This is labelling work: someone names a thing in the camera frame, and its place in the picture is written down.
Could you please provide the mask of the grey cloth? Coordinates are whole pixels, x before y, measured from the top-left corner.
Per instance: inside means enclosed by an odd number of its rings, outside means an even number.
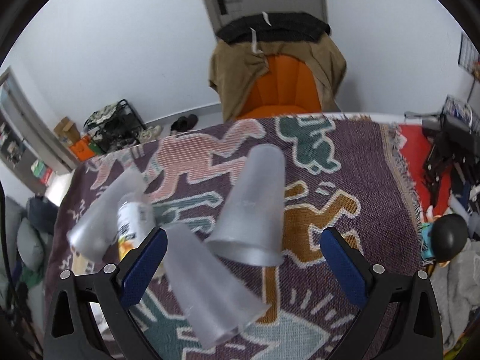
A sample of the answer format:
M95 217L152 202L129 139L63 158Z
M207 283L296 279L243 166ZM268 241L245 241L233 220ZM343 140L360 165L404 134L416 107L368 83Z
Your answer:
M430 282L439 308L443 350L451 350L479 308L479 242L464 249L445 267L433 270Z

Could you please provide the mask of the black slipper right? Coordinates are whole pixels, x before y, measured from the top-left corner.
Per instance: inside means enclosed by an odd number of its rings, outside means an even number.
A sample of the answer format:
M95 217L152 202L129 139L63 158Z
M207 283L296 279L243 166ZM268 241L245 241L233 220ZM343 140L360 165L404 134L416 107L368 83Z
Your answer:
M186 127L188 130L194 128L199 121L199 118L195 114L190 114L186 117Z

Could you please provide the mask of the brown jacket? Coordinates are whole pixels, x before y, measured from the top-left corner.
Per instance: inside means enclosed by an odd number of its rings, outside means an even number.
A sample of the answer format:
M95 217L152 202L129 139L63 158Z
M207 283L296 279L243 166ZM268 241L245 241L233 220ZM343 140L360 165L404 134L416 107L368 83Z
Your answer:
M223 120L237 119L257 79L269 71L269 55L288 55L311 70L322 111L335 112L335 95L347 62L329 36L318 42L258 41L228 45L219 41L210 61L209 85L219 95Z

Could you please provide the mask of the cardboard box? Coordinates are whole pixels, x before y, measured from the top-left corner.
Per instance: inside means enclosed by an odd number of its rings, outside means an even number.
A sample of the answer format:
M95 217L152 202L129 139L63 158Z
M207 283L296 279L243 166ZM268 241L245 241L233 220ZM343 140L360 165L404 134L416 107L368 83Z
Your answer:
M80 141L80 132L76 124L68 117L64 117L58 122L54 128L54 133L66 146L72 146Z

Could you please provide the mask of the frosted plastic cup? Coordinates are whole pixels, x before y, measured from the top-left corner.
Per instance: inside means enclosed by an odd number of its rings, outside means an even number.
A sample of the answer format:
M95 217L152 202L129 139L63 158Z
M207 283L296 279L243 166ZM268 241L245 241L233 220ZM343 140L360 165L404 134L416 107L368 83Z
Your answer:
M272 144L251 148L215 228L205 240L209 250L250 266L281 265L285 187L282 150Z

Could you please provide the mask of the orange chair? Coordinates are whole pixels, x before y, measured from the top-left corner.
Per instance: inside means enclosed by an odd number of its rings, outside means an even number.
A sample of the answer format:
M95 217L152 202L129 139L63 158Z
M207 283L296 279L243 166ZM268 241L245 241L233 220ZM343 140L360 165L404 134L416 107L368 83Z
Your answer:
M268 72L256 80L237 119L263 119L322 111L314 76L304 62L269 55Z

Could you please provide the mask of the white yellow drink can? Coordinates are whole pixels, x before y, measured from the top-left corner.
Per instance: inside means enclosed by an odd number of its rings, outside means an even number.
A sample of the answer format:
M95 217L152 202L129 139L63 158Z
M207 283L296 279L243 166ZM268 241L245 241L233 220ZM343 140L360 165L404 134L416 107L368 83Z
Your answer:
M155 228L152 205L139 201L123 202L117 211L117 228L119 259L123 260Z

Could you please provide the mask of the black round object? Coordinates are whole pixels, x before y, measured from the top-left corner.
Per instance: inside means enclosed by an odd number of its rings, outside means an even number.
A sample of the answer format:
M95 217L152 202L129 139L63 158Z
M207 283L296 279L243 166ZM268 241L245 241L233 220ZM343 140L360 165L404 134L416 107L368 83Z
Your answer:
M468 226L459 214L446 214L433 222L430 232L431 250L438 263L446 263L465 247Z

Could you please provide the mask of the orange box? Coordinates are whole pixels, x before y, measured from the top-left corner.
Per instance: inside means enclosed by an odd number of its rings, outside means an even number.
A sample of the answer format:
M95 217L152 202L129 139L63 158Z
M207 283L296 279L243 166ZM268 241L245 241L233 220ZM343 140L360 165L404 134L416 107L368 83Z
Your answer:
M80 161L86 161L95 156L95 152L89 147L90 139L84 136L79 141L69 147L72 153Z

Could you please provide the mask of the black slipper left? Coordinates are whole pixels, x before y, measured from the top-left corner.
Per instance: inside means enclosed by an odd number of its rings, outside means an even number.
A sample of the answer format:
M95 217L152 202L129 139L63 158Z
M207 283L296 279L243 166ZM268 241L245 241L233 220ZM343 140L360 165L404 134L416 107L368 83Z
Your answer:
M189 121L185 116L179 117L172 123L170 133L184 133L189 129Z

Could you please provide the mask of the patterned woven blanket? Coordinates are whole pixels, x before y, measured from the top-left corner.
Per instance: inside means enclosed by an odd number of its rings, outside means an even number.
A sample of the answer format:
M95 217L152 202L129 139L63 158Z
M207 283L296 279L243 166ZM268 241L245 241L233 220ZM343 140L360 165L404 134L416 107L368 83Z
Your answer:
M352 325L320 244L335 227L369 263L421 266L419 203L401 148L405 129L323 115L241 119L92 158L60 206L46 276L120 261L120 199L142 189L157 225L185 224L267 312L205 349L157 271L132 315L163 359L326 359Z

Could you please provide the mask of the frosted cup near left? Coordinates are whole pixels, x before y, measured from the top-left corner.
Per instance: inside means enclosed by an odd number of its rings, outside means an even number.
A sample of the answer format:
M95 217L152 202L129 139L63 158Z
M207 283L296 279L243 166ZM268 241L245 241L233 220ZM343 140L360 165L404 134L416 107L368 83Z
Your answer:
M90 261L100 263L116 241L117 212L121 198L127 194L143 193L146 187L141 172L132 168L125 170L67 233L70 246Z

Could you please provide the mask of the black fleece garment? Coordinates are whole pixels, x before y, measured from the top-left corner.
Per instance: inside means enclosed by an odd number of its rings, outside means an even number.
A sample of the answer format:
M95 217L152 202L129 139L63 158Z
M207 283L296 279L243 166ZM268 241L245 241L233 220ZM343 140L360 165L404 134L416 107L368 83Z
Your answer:
M257 41L318 42L329 24L306 12L262 12L231 21L216 32L228 45Z

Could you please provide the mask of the black slipper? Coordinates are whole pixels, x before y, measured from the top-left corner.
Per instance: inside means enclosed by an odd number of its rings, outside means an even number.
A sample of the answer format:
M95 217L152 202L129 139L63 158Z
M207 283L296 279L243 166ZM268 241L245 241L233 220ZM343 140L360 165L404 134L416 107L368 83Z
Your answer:
M179 117L172 123L170 133L184 133L189 129L189 121L185 116Z
M186 117L186 127L188 130L194 128L199 121L199 118L195 114L190 114Z

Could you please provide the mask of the frosted cup beside can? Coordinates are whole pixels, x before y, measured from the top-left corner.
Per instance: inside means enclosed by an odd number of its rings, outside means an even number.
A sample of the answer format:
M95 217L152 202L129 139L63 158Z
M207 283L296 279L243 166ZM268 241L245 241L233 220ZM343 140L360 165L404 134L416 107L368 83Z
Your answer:
M164 230L168 283L205 350L233 338L269 309L186 224L172 223Z

